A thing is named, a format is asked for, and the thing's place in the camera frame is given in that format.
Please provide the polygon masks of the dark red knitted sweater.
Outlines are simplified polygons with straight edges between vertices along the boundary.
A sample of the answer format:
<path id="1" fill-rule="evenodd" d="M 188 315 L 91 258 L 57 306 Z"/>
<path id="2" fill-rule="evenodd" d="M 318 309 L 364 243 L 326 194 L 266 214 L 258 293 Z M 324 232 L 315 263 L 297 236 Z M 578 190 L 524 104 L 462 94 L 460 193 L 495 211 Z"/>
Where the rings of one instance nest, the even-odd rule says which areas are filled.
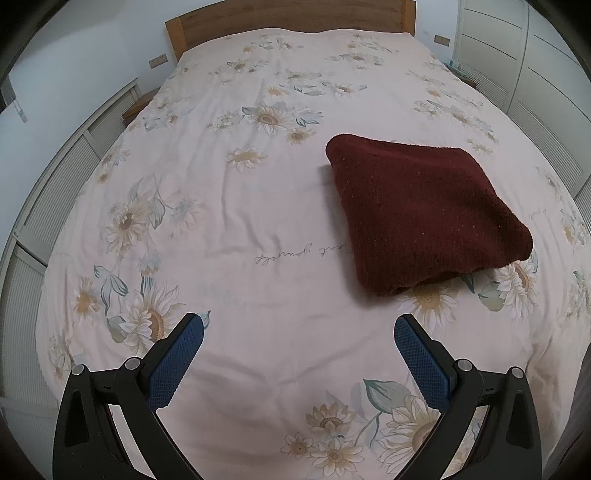
<path id="1" fill-rule="evenodd" d="M 530 230 L 463 149 L 339 134 L 325 155 L 370 294 L 502 268 L 533 251 Z"/>

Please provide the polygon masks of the white slatted radiator cover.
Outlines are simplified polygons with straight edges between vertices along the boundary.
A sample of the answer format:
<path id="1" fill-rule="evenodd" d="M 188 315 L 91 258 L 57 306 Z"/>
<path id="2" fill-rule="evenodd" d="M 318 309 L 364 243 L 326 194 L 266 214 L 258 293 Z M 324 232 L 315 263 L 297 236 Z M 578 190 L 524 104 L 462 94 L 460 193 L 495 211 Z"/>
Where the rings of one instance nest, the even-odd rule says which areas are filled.
<path id="1" fill-rule="evenodd" d="M 55 408 L 35 343 L 44 272 L 80 189 L 123 132 L 123 113 L 139 97 L 132 80 L 92 113 L 50 161 L 17 217 L 1 260 L 3 406 Z"/>

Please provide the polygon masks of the floral white bed sheet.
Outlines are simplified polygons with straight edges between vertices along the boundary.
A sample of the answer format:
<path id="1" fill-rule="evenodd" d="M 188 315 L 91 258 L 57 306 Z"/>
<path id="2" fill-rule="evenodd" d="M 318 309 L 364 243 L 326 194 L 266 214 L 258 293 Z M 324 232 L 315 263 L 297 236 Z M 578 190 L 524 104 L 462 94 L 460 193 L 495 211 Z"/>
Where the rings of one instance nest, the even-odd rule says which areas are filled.
<path id="1" fill-rule="evenodd" d="M 341 133 L 467 153 L 532 252 L 370 295 L 325 155 Z M 82 187 L 44 276 L 42 375 L 61 396 L 188 312 L 204 344 L 160 417 L 208 479 L 396 476 L 438 417 L 394 345 L 405 313 L 481 369 L 522 367 L 549 457 L 590 343 L 590 235 L 531 140 L 412 36 L 250 31 L 187 51 Z"/>

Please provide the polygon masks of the wooden nightstand left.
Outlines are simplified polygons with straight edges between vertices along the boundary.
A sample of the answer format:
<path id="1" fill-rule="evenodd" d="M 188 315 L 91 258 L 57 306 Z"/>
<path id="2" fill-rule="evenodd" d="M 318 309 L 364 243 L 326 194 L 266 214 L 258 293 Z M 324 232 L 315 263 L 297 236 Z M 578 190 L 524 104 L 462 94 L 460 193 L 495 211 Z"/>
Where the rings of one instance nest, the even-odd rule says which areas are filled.
<path id="1" fill-rule="evenodd" d="M 125 126 L 129 125 L 137 115 L 150 103 L 158 90 L 154 89 L 140 96 L 123 114 L 122 121 Z"/>

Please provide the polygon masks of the white wardrobe doors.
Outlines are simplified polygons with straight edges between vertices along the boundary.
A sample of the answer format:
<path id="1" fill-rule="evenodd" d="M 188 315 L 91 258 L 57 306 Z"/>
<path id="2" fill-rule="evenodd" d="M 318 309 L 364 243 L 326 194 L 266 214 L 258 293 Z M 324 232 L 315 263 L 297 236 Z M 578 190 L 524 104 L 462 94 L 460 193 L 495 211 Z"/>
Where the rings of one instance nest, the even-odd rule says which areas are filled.
<path id="1" fill-rule="evenodd" d="M 452 63 L 530 138 L 572 196 L 590 184 L 590 80 L 525 1 L 461 1 Z"/>

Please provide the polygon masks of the wooden headboard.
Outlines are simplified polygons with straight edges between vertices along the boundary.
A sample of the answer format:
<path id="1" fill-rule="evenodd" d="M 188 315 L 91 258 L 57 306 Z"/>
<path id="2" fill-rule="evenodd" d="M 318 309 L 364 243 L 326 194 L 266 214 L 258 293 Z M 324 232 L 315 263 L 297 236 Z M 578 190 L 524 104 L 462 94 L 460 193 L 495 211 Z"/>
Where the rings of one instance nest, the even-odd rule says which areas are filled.
<path id="1" fill-rule="evenodd" d="M 416 28 L 412 0 L 229 0 L 220 1 L 165 22 L 179 59 L 204 42 L 245 31 L 280 28 L 304 33 L 335 29 L 409 33 Z"/>

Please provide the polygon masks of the beige wall socket left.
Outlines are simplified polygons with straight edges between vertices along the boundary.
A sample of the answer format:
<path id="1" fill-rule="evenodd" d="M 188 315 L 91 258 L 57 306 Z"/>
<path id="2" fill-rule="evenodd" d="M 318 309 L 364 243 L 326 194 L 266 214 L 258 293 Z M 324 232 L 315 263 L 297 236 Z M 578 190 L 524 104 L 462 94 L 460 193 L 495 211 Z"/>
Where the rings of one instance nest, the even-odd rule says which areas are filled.
<path id="1" fill-rule="evenodd" d="M 148 64 L 151 69 L 155 69 L 156 67 L 165 64 L 167 61 L 167 56 L 165 54 L 161 54 L 157 57 L 150 59 Z"/>

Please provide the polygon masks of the beige wall socket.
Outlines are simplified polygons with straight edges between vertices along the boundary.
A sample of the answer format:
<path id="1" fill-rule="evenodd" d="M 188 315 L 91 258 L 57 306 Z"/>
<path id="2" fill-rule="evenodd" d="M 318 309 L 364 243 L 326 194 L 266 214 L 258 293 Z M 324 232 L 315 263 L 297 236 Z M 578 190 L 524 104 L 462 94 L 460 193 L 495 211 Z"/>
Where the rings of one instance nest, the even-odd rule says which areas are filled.
<path id="1" fill-rule="evenodd" d="M 157 57 L 150 59 L 148 64 L 151 69 L 155 69 L 156 67 L 165 64 L 167 61 L 167 56 L 165 54 L 161 54 Z"/>
<path id="2" fill-rule="evenodd" d="M 451 39 L 442 35 L 435 34 L 434 35 L 434 42 L 439 45 L 443 45 L 449 47 L 451 44 Z"/>

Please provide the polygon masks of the beige wall socket right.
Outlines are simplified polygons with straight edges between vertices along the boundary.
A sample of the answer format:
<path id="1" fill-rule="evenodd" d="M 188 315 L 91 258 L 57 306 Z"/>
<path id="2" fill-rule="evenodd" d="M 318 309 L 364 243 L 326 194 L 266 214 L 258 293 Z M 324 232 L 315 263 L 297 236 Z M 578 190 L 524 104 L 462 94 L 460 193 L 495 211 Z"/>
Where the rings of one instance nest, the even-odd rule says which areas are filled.
<path id="1" fill-rule="evenodd" d="M 434 35 L 434 42 L 439 45 L 443 45 L 449 47 L 451 44 L 451 39 L 442 35 L 435 34 Z"/>

